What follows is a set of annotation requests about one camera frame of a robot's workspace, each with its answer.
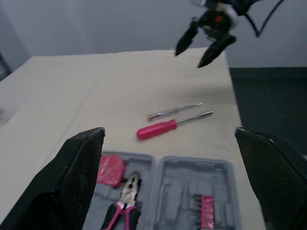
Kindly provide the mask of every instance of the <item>tool case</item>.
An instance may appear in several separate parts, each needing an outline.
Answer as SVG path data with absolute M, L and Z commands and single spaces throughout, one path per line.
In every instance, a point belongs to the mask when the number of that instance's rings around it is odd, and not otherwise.
M 141 175 L 137 196 L 141 216 L 137 230 L 196 230 L 200 209 L 194 195 L 214 196 L 215 230 L 241 230 L 236 184 L 232 166 L 226 161 L 168 156 L 156 165 L 153 157 L 139 153 L 104 151 L 125 160 L 125 177 Z M 100 230 L 106 212 L 122 186 L 114 189 L 96 184 L 83 230 Z M 114 230 L 125 229 L 120 218 Z

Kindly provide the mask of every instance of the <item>screwdriver shaft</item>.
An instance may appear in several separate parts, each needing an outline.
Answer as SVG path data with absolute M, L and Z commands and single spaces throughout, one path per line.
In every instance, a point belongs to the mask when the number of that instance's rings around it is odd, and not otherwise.
M 196 116 L 189 117 L 189 118 L 186 118 L 186 119 L 177 121 L 177 124 L 184 123 L 184 122 L 186 122 L 186 121 L 201 119 L 201 118 L 204 118 L 204 117 L 207 117 L 207 116 L 212 115 L 212 113 L 213 113 L 212 111 L 208 111 L 208 112 L 206 112 L 206 113 L 198 114 L 198 115 L 196 115 Z

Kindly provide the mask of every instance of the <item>black cable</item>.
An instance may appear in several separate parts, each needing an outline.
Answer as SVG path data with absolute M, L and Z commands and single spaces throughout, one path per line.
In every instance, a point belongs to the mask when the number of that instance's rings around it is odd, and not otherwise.
M 256 37 L 259 37 L 260 34 L 259 34 L 259 31 L 258 31 L 258 29 L 257 29 L 257 27 L 256 27 L 256 25 L 255 25 L 255 23 L 254 23 L 254 21 L 250 18 L 250 16 L 249 16 L 248 13 L 246 13 L 244 16 L 246 17 L 246 19 L 248 20 L 248 22 L 249 22 L 249 23 L 251 24 L 251 26 L 253 27 L 253 29 L 254 29 L 254 31 L 255 31 L 255 34 L 256 34 Z
M 280 0 L 275 7 L 271 10 L 271 12 L 269 13 L 269 15 L 267 16 L 267 18 L 264 20 L 264 23 L 262 24 L 262 27 L 260 29 L 260 31 L 257 29 L 254 21 L 251 19 L 251 17 L 249 16 L 248 13 L 246 13 L 244 16 L 246 17 L 246 19 L 248 20 L 248 22 L 251 24 L 251 26 L 253 27 L 256 37 L 260 37 L 260 35 L 262 34 L 265 26 L 267 25 L 269 19 L 272 17 L 272 15 L 274 14 L 274 12 L 277 10 L 277 8 L 280 6 L 280 4 L 282 4 L 284 0 Z
M 280 0 L 276 5 L 275 7 L 271 10 L 271 12 L 269 13 L 268 17 L 265 19 L 264 23 L 262 24 L 262 27 L 260 29 L 260 32 L 259 32 L 259 36 L 260 34 L 262 33 L 264 27 L 267 25 L 269 19 L 272 17 L 272 15 L 274 14 L 274 12 L 277 10 L 277 8 L 280 6 L 280 4 L 282 4 L 284 0 Z

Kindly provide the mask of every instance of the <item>white wall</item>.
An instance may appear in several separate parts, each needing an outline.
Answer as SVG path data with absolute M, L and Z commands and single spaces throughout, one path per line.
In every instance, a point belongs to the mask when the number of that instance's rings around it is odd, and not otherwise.
M 258 24 L 276 2 L 253 6 Z M 306 67 L 306 7 L 305 0 L 285 0 L 261 38 L 240 18 L 229 66 Z M 202 12 L 189 0 L 0 0 L 0 53 L 16 69 L 35 55 L 173 49 Z M 209 44 L 200 32 L 192 47 Z

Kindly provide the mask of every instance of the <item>table surface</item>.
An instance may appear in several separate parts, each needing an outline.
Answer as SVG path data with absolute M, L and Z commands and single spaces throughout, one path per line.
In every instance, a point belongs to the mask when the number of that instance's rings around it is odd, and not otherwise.
M 12 114 L 0 126 L 0 221 L 65 140 L 106 129 L 104 150 L 202 157 L 232 163 L 242 228 L 264 230 L 260 206 L 234 137 L 240 118 L 225 55 L 198 69 L 204 49 L 33 57 L 0 82 L 0 107 Z M 146 141 L 135 132 L 148 114 L 203 103 L 173 116 L 213 115 Z

